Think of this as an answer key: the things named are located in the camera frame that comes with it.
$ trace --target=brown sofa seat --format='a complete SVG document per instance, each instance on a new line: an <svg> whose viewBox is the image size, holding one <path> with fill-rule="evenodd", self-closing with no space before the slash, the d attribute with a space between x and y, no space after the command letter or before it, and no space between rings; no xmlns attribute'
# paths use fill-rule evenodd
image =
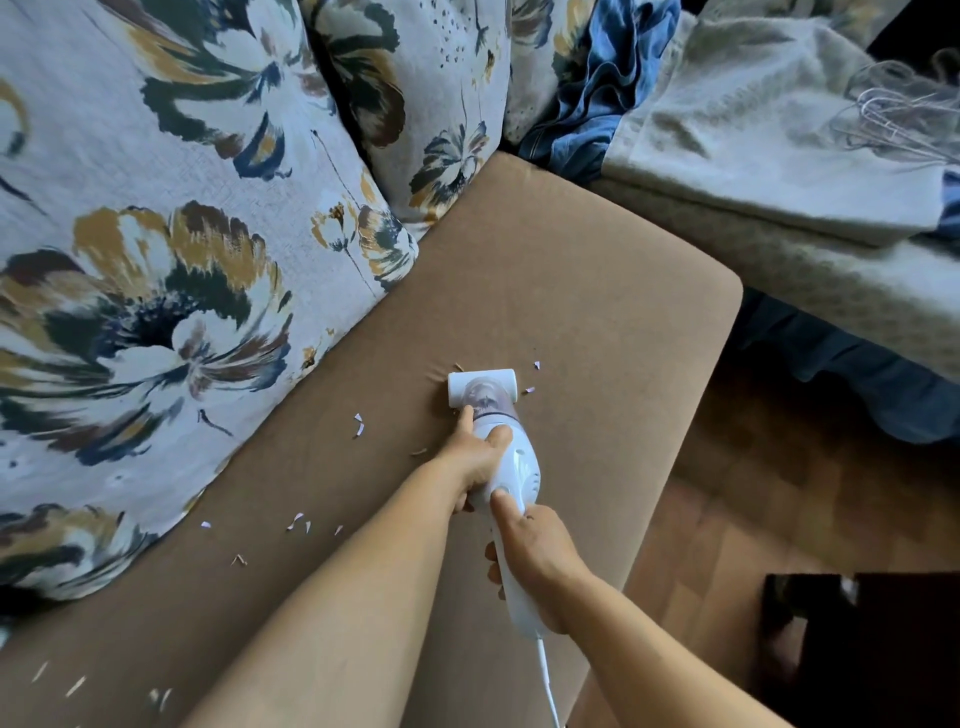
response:
<svg viewBox="0 0 960 728"><path fill-rule="evenodd" d="M496 155L423 239L409 278L180 526L101 592L14 631L0 650L0 722L177 725L421 460L409 453L443 441L454 362L514 367L521 386L537 387L518 411L542 467L541 501L564 517L587 562L622 586L740 295L730 271L678 238ZM356 412L367 427L353 439ZM312 521L309 535L285 530L298 512ZM534 648L485 581L486 531L478 517L455 519L405 728L548 725ZM237 553L248 566L231 565ZM587 666L563 639L548 651L566 716ZM173 688L162 716L152 688Z"/></svg>

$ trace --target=mattress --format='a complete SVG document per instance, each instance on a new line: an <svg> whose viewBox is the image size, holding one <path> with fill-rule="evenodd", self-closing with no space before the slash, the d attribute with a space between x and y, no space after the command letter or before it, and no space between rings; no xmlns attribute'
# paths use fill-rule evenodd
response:
<svg viewBox="0 0 960 728"><path fill-rule="evenodd" d="M960 256L920 238L871 249L627 184L630 126L628 115L594 193L697 246L745 285L960 382Z"/></svg>

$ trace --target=white vacuum brush head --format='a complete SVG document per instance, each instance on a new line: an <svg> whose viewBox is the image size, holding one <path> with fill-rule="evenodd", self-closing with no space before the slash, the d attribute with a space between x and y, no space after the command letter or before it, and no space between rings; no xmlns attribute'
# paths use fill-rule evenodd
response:
<svg viewBox="0 0 960 728"><path fill-rule="evenodd" d="M446 397L453 409L464 406L464 393L469 384L476 379L492 379L516 402L519 395L516 389L516 372L513 369L488 369L483 372L450 372L446 377Z"/></svg>

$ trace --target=wooden floor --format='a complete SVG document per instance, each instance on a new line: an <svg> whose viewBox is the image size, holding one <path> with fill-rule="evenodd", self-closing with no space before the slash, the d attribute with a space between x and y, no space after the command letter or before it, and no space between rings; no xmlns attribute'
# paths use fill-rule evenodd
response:
<svg viewBox="0 0 960 728"><path fill-rule="evenodd" d="M960 448L900 443L760 352L718 366L625 591L749 689L766 573L958 569ZM592 678L568 726L616 728Z"/></svg>

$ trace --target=person's right arm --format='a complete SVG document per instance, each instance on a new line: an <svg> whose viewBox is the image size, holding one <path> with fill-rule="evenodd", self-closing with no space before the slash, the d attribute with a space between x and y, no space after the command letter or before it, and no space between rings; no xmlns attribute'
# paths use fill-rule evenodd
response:
<svg viewBox="0 0 960 728"><path fill-rule="evenodd" d="M502 491L491 509L516 580L544 624L586 655L621 728L789 728L590 573L553 510L534 505L521 515ZM495 550L487 556L495 561ZM501 581L497 564L490 579Z"/></svg>

